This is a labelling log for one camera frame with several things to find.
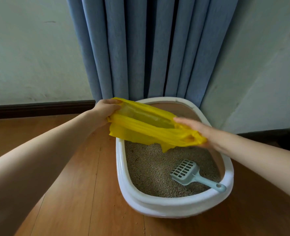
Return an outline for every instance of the litter box inner wall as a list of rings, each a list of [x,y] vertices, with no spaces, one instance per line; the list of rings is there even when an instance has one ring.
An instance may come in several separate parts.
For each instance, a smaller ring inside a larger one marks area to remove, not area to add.
[[[190,118],[201,122],[201,119],[192,109],[181,103],[152,103],[150,105],[171,112],[178,117]],[[225,175],[225,165],[222,156],[218,151],[213,149],[210,149],[209,152],[216,163],[221,179],[223,179]]]

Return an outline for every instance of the litter box rim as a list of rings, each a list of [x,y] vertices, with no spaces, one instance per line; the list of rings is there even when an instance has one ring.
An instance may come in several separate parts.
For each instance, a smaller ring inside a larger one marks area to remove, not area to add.
[[[145,104],[151,104],[151,103],[178,103],[182,104],[191,110],[193,110],[198,117],[201,119],[201,122],[211,126],[209,121],[206,119],[204,114],[201,112],[201,110],[194,105],[194,103],[190,102],[189,100],[183,99],[183,98],[177,98],[177,97],[156,97],[156,98],[147,98],[137,101],[139,103],[145,103]],[[134,184],[131,181],[130,174],[127,168],[127,162],[126,162],[126,153],[125,153],[125,141],[123,139],[116,139],[117,147],[119,147],[119,151],[117,151],[117,159],[119,159],[120,162],[117,162],[117,171],[118,175],[122,177],[122,183],[124,184],[125,190],[128,192],[128,194],[131,195],[132,198],[135,200],[150,204],[150,205],[156,205],[156,206],[186,206],[191,204],[196,204],[197,202],[207,202],[210,200],[210,198],[220,198],[220,201],[216,200],[215,202],[211,203],[211,205],[207,206],[205,205],[205,208],[211,208],[220,202],[222,202],[224,199],[226,199],[233,187],[233,165],[229,157],[222,155],[222,159],[224,162],[225,167],[225,174],[223,179],[221,180],[221,184],[225,185],[227,187],[227,190],[223,193],[219,193],[217,190],[210,188],[209,190],[206,190],[202,193],[185,196],[185,197],[177,197],[177,198],[165,198],[165,197],[158,197],[158,196],[152,196],[145,194],[138,190]]]

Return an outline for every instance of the person's left arm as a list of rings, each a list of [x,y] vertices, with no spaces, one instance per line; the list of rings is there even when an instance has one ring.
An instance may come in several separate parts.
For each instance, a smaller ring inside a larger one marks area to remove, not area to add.
[[[45,194],[78,146],[107,117],[119,100],[99,101],[74,119],[37,136],[0,157],[0,235],[13,235]]]

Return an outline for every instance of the person's right arm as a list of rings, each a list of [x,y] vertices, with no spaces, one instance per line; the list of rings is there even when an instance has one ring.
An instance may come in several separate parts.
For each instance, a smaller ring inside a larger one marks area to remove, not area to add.
[[[290,151],[220,131],[191,119],[174,120],[206,137],[208,142],[202,147],[212,147],[229,156],[290,195]]]

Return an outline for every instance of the scoop handle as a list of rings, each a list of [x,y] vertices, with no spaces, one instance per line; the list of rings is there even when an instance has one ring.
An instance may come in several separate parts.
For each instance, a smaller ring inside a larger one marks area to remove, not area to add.
[[[197,181],[197,182],[200,182],[204,185],[207,185],[207,186],[217,190],[218,192],[225,192],[227,189],[223,184],[206,179],[206,178],[202,177],[201,175],[196,175],[194,177],[194,181]]]

